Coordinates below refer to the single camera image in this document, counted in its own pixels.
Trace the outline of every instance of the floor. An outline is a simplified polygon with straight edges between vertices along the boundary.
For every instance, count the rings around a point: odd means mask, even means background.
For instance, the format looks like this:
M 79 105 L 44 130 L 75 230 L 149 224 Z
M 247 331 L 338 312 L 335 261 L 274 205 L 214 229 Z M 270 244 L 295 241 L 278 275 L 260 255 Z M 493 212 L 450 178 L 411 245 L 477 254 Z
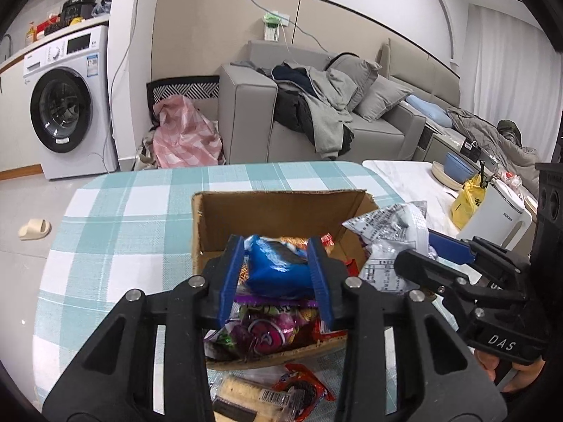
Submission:
M 91 179 L 35 175 L 0 181 L 0 360 L 32 402 L 32 337 L 43 267 L 74 191 Z M 31 218 L 48 220 L 53 229 L 44 239 L 20 241 L 18 230 Z

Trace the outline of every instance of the white curtain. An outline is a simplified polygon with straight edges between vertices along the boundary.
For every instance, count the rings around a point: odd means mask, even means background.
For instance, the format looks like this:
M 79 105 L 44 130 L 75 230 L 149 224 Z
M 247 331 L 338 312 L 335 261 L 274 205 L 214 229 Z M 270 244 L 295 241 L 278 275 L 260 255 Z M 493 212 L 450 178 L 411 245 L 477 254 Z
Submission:
M 516 122 L 523 146 L 551 161 L 563 109 L 563 61 L 544 32 L 470 5 L 460 75 L 462 108 L 495 126 Z

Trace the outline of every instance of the cardboard box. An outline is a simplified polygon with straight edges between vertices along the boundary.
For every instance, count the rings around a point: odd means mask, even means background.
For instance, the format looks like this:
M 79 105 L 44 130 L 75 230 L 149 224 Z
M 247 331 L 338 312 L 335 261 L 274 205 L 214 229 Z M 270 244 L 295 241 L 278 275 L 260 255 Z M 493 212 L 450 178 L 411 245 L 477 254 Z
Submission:
M 194 233 L 193 274 L 202 273 L 209 259 L 221 255 L 231 235 L 258 234 L 277 238 L 309 238 L 330 233 L 334 249 L 330 256 L 343 262 L 355 259 L 358 268 L 365 253 L 358 235 L 342 223 L 378 209 L 363 190 L 321 192 L 199 192 L 192 198 Z M 344 347 L 346 338 L 334 338 L 312 346 L 285 351 L 260 360 L 211 362 L 215 370 L 241 370 L 281 365 L 292 360 L 319 355 Z

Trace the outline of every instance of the yellow bag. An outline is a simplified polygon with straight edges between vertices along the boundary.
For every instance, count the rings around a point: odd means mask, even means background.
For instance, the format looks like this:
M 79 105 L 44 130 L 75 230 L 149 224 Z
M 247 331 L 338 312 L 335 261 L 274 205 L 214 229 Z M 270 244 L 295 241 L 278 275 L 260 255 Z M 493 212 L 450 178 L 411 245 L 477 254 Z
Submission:
M 481 188 L 481 175 L 476 174 L 466 181 L 463 189 L 451 206 L 451 220 L 462 229 L 485 198 L 485 189 Z

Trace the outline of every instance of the blue bowl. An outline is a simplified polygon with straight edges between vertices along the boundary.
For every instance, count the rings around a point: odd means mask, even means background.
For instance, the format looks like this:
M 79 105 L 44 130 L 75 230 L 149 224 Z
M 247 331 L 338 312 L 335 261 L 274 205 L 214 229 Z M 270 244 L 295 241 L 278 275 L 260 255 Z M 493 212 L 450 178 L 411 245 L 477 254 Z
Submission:
M 448 152 L 444 162 L 444 173 L 456 182 L 463 184 L 465 181 L 475 176 L 477 170 L 465 162 L 460 156 Z

